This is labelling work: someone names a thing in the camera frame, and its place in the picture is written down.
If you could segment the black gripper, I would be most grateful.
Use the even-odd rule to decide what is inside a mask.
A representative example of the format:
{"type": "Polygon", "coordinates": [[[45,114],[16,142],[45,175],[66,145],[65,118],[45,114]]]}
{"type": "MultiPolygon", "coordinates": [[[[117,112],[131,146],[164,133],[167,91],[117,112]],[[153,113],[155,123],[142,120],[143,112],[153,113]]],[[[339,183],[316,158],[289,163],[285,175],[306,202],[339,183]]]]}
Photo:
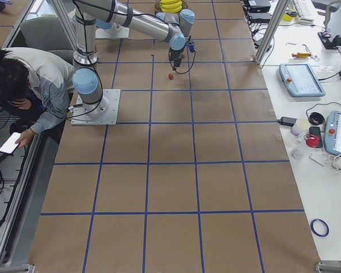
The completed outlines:
{"type": "Polygon", "coordinates": [[[170,48],[168,52],[168,60],[173,62],[173,71],[176,71],[178,67],[180,67],[184,57],[184,50],[188,49],[191,53],[196,53],[196,44],[195,42],[190,39],[180,48],[180,49],[173,49],[170,48]]]}

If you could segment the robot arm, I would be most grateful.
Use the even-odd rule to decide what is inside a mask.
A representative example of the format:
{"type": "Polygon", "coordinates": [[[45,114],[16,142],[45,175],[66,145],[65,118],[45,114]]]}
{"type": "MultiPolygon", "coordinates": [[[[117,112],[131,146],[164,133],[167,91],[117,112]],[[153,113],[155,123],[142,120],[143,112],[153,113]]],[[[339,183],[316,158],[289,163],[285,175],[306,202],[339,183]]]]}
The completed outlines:
{"type": "Polygon", "coordinates": [[[184,50],[195,53],[190,36],[195,15],[189,9],[170,14],[145,14],[118,1],[74,1],[76,49],[73,53],[73,86],[77,102],[70,107],[73,126],[115,125],[120,102],[119,89],[105,89],[96,70],[95,33],[104,29],[110,39],[128,37],[135,30],[169,44],[168,59],[173,71],[180,67],[184,50]]]}

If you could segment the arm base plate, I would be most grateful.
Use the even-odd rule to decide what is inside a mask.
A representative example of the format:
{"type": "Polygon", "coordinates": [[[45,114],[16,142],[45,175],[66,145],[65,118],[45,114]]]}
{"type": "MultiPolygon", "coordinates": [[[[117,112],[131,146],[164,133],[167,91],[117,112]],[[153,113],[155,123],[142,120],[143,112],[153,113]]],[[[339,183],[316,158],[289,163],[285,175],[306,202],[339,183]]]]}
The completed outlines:
{"type": "Polygon", "coordinates": [[[130,29],[117,23],[96,22],[95,38],[102,40],[128,39],[130,29]]]}
{"type": "Polygon", "coordinates": [[[120,103],[120,89],[104,89],[102,99],[97,104],[88,105],[77,96],[73,115],[70,118],[72,126],[102,126],[116,125],[120,103]]]}

